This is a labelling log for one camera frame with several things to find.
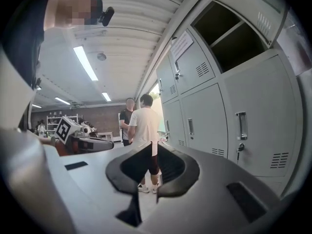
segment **wall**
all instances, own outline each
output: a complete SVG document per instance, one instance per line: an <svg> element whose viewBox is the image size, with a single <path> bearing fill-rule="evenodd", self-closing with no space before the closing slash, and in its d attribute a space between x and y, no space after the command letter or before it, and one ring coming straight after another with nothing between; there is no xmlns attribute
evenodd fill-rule
<svg viewBox="0 0 312 234"><path fill-rule="evenodd" d="M76 109L62 109L62 115L74 116L76 114L83 115L83 118L95 126L98 132L113 132L114 137L119 136L119 121L118 113L120 113L126 106L106 106L95 108L76 108ZM60 110L45 111L45 112L32 112L31 113L31 125L34 128L37 121L41 119L44 123L47 122L47 116L52 112L59 114Z"/></svg>

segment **ceiling light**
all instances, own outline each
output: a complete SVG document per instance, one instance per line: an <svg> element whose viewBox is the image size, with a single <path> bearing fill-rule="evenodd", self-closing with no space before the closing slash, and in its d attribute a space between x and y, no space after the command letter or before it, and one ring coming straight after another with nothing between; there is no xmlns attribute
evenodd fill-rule
<svg viewBox="0 0 312 234"><path fill-rule="evenodd" d="M112 100L109 98L109 96L108 96L107 93L102 93L102 95L104 96L104 98L105 98L107 101L112 101Z"/></svg>
<svg viewBox="0 0 312 234"><path fill-rule="evenodd" d="M60 99L59 97L55 97L55 99L57 99L57 100L59 100L59 101L65 103L66 105L70 105L70 103L68 103L68 102L66 102L66 101L64 101L64 100L62 100L62 99Z"/></svg>
<svg viewBox="0 0 312 234"><path fill-rule="evenodd" d="M38 107L38 108L42 108L42 107L40 107L40 106L37 106L37 105L35 105L35 104L33 104L33 107Z"/></svg>
<svg viewBox="0 0 312 234"><path fill-rule="evenodd" d="M82 46L76 47L74 48L74 52L76 53L79 61L81 62L84 70L87 72L87 74L89 75L89 77L91 78L91 80L98 80L96 74L94 73L88 58L83 50Z"/></svg>

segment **shelf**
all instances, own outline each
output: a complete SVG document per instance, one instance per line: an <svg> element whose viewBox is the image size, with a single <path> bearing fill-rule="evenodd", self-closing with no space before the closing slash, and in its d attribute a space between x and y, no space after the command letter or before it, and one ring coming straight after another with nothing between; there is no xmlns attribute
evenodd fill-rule
<svg viewBox="0 0 312 234"><path fill-rule="evenodd" d="M240 18L232 11L218 3L212 2L211 4L193 25L208 45L240 22Z"/></svg>
<svg viewBox="0 0 312 234"><path fill-rule="evenodd" d="M227 32L225 32L222 36L220 36L217 40L215 40L210 47L213 48L214 46L216 46L219 42L221 42L223 39L225 39L229 34L231 34L232 32L234 32L237 28L239 28L240 26L242 26L245 22L244 21L240 21L237 24L235 24L231 29L229 29Z"/></svg>
<svg viewBox="0 0 312 234"><path fill-rule="evenodd" d="M246 23L238 23L211 45L211 50L226 72L267 50L257 33Z"/></svg>
<svg viewBox="0 0 312 234"><path fill-rule="evenodd" d="M77 116L65 116L67 118L77 118ZM62 119L62 117L48 117L48 119Z"/></svg>

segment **white t-shirt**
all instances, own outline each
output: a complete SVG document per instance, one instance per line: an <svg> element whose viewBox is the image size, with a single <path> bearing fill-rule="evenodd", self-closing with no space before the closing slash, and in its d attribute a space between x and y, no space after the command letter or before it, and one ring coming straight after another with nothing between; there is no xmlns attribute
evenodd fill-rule
<svg viewBox="0 0 312 234"><path fill-rule="evenodd" d="M133 111L129 123L129 126L136 126L133 142L151 141L153 143L152 156L157 154L159 123L158 113L146 107Z"/></svg>

